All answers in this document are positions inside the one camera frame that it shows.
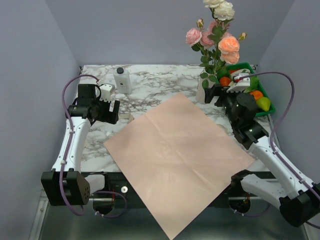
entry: orange fruit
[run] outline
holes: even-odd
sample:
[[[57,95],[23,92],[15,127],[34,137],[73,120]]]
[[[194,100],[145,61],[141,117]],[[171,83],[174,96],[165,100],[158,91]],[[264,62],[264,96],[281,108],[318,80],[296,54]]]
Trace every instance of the orange fruit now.
[[[236,71],[238,71],[238,70],[239,70],[239,68],[237,68],[237,69],[235,69],[235,70],[229,70],[229,73],[232,74],[232,73],[234,73],[234,72],[236,72]]]
[[[229,83],[231,83],[230,78],[223,76],[222,78],[220,78],[220,84],[221,86],[229,86]]]
[[[264,95],[262,92],[260,92],[259,90],[254,90],[252,92],[250,92],[251,95],[254,96],[254,100],[258,100],[259,98],[262,98]]]

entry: white wall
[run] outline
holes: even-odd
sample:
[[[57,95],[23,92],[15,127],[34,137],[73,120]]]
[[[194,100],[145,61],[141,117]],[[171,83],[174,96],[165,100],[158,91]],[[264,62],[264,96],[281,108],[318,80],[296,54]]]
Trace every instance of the white wall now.
[[[0,29],[0,239],[26,240],[79,67],[44,0],[1,1]]]
[[[197,64],[186,33],[204,18],[202,0],[46,0],[81,64]],[[294,0],[230,0],[230,32],[248,32],[240,61],[257,64]]]
[[[283,152],[316,183],[320,182],[319,13],[319,0],[307,4],[295,0],[259,64],[259,72],[282,71],[294,81],[295,98],[277,135]],[[290,85],[277,75],[261,80],[276,107],[273,118],[277,120],[288,104]]]

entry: pink cloth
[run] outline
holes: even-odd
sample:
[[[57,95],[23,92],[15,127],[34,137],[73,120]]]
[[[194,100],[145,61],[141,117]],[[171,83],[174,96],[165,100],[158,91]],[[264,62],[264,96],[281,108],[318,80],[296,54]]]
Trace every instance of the pink cloth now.
[[[253,162],[182,93],[132,121],[105,146],[170,240]]]

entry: pink rose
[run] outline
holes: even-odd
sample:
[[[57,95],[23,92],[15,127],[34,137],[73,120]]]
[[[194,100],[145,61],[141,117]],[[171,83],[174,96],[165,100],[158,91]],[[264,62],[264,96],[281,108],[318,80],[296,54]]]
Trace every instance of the pink rose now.
[[[225,61],[227,64],[236,64],[239,61],[239,52],[229,52],[228,54],[221,53],[221,61]]]
[[[211,48],[215,45],[215,42],[208,38],[211,33],[209,31],[205,31],[202,33],[200,44],[204,46],[205,49]]]
[[[218,48],[223,54],[228,54],[231,52],[238,52],[240,44],[234,36],[226,36],[221,39],[218,44]]]
[[[197,28],[192,28],[186,33],[185,42],[189,44],[190,47],[192,47],[193,45],[197,44],[200,41],[201,37],[202,37],[201,31]]]
[[[216,20],[213,20],[212,22],[209,23],[209,26],[207,28],[207,30],[212,33],[212,29],[214,28],[214,26],[218,26],[218,23]]]
[[[222,35],[222,38],[225,38],[225,37],[232,37],[232,34],[226,31],[226,32]]]

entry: marble table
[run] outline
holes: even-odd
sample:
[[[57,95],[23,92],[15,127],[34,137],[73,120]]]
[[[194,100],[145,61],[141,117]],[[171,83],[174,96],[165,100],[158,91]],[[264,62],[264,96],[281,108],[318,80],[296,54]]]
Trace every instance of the marble table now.
[[[135,119],[161,104],[179,92],[187,96],[209,118],[232,136],[232,128],[222,107],[196,102],[198,76],[203,70],[196,65],[85,65],[83,74],[91,74],[100,79],[99,84],[116,84],[113,72],[123,67],[129,71],[132,94],[122,94],[115,90],[112,100],[120,101],[119,115],[131,114]],[[89,77],[82,77],[80,83],[95,83]],[[259,117],[257,121],[270,133],[270,118]],[[120,172],[115,161],[104,146],[104,142],[128,124],[128,119],[120,119],[112,125],[96,122],[86,137],[81,159],[82,172]],[[251,171],[267,171],[258,159],[248,168]]]

